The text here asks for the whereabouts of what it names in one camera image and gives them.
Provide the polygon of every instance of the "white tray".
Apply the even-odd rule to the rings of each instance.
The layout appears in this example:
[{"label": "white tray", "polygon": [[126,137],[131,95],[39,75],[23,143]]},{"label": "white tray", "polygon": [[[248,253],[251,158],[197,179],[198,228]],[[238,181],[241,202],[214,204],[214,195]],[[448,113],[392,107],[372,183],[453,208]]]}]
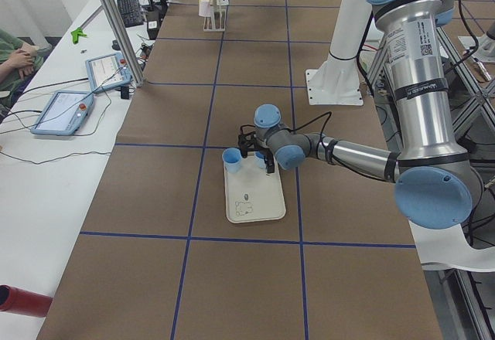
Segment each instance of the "white tray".
[{"label": "white tray", "polygon": [[267,174],[257,166],[254,154],[249,154],[241,160],[241,169],[235,174],[227,172],[224,166],[224,177],[229,221],[249,223],[284,217],[284,194],[277,162],[275,172]]}]

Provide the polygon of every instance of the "blue device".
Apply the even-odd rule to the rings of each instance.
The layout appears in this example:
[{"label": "blue device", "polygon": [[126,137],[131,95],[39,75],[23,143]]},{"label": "blue device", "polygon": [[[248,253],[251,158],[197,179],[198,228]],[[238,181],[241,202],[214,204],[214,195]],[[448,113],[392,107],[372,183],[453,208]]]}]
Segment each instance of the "blue device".
[{"label": "blue device", "polygon": [[31,127],[31,133],[72,135],[83,123],[93,102],[92,92],[57,91]]},{"label": "blue device", "polygon": [[120,52],[87,60],[86,70],[93,93],[128,85],[132,80],[127,63]]}]

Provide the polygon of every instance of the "keyboard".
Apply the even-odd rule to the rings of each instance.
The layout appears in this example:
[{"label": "keyboard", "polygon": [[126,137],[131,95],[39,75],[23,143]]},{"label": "keyboard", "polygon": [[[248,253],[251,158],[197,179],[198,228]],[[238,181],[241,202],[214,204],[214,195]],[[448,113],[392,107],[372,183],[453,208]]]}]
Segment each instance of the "keyboard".
[{"label": "keyboard", "polygon": [[139,26],[143,24],[141,6],[139,0],[117,0],[117,8],[121,13],[125,27]]}]

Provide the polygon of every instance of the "white table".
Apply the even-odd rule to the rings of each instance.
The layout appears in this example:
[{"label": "white table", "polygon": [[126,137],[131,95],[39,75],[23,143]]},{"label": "white table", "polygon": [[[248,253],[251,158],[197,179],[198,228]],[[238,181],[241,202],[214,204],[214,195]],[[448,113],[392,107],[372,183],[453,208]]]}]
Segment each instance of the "white table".
[{"label": "white table", "polygon": [[[82,24],[99,5],[99,0],[87,4],[29,88],[87,77],[85,60],[114,53],[111,41],[115,37],[104,12],[84,29],[88,38],[80,38],[76,45],[72,43],[70,31]],[[137,50],[142,43],[138,35],[147,37],[146,25],[127,30],[131,44]],[[88,82],[34,90],[22,96],[12,110],[42,110],[53,92],[61,89],[90,91]],[[0,125],[0,133],[4,133],[0,134],[0,146],[4,153],[35,162],[73,152],[110,152],[130,101],[122,100],[116,91],[108,95],[111,106],[91,136],[35,137],[26,129],[5,134],[21,127],[11,116]],[[93,111],[77,133],[91,133],[107,104],[105,94],[98,94]],[[33,124],[36,119],[35,114],[19,116],[25,125]],[[0,284],[49,296],[55,294],[107,160],[106,155],[84,155],[31,165],[0,155]],[[0,313],[0,338],[33,340],[43,320]]]}]

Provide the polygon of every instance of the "person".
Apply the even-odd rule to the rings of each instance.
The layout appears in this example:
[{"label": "person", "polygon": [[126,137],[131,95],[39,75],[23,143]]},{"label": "person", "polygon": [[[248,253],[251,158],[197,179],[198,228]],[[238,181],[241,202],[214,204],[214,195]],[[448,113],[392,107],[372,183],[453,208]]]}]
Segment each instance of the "person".
[{"label": "person", "polygon": [[0,104],[10,109],[42,64],[36,46],[0,29]]}]

